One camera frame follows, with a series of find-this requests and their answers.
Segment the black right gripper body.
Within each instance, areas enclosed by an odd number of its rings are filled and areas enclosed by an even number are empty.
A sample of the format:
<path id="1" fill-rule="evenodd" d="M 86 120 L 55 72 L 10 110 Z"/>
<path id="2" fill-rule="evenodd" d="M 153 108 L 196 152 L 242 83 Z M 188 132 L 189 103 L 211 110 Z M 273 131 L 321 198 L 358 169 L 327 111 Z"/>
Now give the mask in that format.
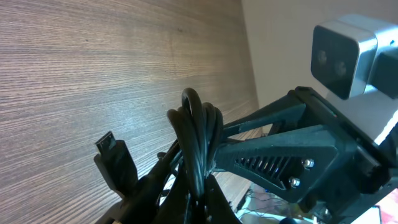
<path id="1" fill-rule="evenodd" d="M 382 103 L 373 96 L 342 113 L 311 88 L 295 94 L 306 104 L 301 124 L 319 121 L 341 139 L 330 170 L 298 204 L 324 223 L 351 223 L 397 187 L 397 113 L 371 116 Z"/>

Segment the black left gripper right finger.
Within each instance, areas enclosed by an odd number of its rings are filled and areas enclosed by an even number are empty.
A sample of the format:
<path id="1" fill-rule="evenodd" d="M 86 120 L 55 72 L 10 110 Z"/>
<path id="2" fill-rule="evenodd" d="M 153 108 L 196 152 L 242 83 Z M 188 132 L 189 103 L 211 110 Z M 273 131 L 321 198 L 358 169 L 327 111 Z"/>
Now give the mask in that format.
<path id="1" fill-rule="evenodd" d="M 211 224 L 241 224 L 225 198 L 217 180 L 209 175 L 205 180 L 206 222 Z"/>

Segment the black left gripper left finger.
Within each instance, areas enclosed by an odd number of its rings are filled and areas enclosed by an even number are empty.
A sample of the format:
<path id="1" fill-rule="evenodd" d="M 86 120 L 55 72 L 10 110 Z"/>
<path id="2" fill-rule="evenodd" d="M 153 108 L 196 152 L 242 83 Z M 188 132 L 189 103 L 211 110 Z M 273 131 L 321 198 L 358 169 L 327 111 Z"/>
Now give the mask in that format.
<path id="1" fill-rule="evenodd" d="M 97 223 L 185 223 L 190 197 L 185 176 L 175 167 L 179 149 L 160 156 L 151 171 L 137 177 L 137 169 L 127 150 L 96 155 L 109 188 L 121 196 Z"/>

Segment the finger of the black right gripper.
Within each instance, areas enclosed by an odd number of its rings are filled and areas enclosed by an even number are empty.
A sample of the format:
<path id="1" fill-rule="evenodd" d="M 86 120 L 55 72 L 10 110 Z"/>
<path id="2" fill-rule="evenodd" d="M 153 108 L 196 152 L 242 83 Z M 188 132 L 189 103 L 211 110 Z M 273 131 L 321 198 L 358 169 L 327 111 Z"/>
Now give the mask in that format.
<path id="1" fill-rule="evenodd" d="M 268 124 L 297 122 L 305 109 L 306 104 L 296 96 L 285 95 L 248 116 L 225 124 L 222 139 Z"/>
<path id="2" fill-rule="evenodd" d="M 288 202 L 314 188 L 338 155 L 338 140 L 322 125 L 219 146 L 216 168 L 232 172 Z"/>

